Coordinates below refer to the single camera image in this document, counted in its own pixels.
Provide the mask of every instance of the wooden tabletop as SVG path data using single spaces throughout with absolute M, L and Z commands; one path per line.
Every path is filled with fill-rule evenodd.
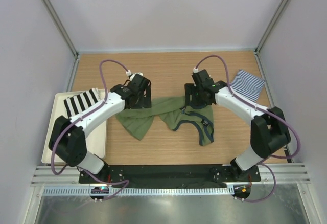
M 152 98 L 182 96 L 184 84 L 193 82 L 193 67 L 210 54 L 218 54 L 225 59 L 231 81 L 239 69 L 260 76 L 253 52 L 83 54 L 80 57 L 73 91 L 92 87 L 103 88 L 99 63 L 103 59 L 114 59 L 132 72 L 142 72 L 151 80 Z M 210 58 L 200 67 L 207 69 L 214 81 L 226 81 L 225 70 L 219 59 Z M 103 72 L 108 88 L 124 83 L 127 79 L 125 71 L 114 63 L 105 63 Z M 264 89 L 258 103 L 269 106 Z M 215 105 L 213 111 L 215 141 L 207 146 L 199 145 L 199 134 L 192 124 L 182 124 L 174 132 L 169 130 L 159 117 L 155 117 L 146 136 L 138 141 L 112 117 L 108 120 L 105 161 L 112 165 L 230 163 L 248 148 L 250 127 L 223 107 Z M 276 154 L 284 155 L 284 152 L 280 150 Z M 275 158 L 267 161 L 286 162 Z

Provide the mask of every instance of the white cable connector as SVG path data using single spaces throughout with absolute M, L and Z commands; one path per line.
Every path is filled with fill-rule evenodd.
M 131 75 L 132 75 L 131 70 L 128 70 L 128 71 L 126 72 L 126 75 L 127 75 L 128 77 L 131 76 Z

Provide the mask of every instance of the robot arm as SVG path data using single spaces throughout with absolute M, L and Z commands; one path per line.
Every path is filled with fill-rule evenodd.
M 99 174 L 107 164 L 87 150 L 86 138 L 101 123 L 127 108 L 151 107 L 151 82 L 142 74 L 134 74 L 130 82 L 114 86 L 105 99 L 71 118 L 60 116 L 56 119 L 51 134 L 49 149 L 52 150 L 59 135 L 74 124 L 59 141 L 55 154 L 69 166 L 86 169 Z
M 249 148 L 231 161 L 232 171 L 236 177 L 291 141 L 288 128 L 283 123 L 256 109 L 268 110 L 284 120 L 284 114 L 278 107 L 269 109 L 238 94 L 255 107 L 251 108 L 234 97 L 225 82 L 214 83 L 206 70 L 193 73 L 192 78 L 195 84 L 185 84 L 186 105 L 221 105 L 233 111 L 251 126 Z

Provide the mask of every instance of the red wire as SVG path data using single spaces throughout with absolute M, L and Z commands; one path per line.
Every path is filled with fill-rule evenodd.
M 249 174 L 249 181 L 250 181 L 250 186 L 249 186 L 249 188 L 251 188 L 251 187 L 252 187 L 252 177 L 251 177 L 251 174 Z

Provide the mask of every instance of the striped cloth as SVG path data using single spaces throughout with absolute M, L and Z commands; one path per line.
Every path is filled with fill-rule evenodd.
M 97 88 L 92 88 L 88 91 L 65 99 L 63 103 L 66 107 L 68 117 L 71 117 L 85 111 L 98 101 L 100 101 L 99 91 Z
M 256 102 L 264 83 L 265 81 L 263 79 L 240 69 L 230 85 L 237 93 L 245 96 L 253 102 Z

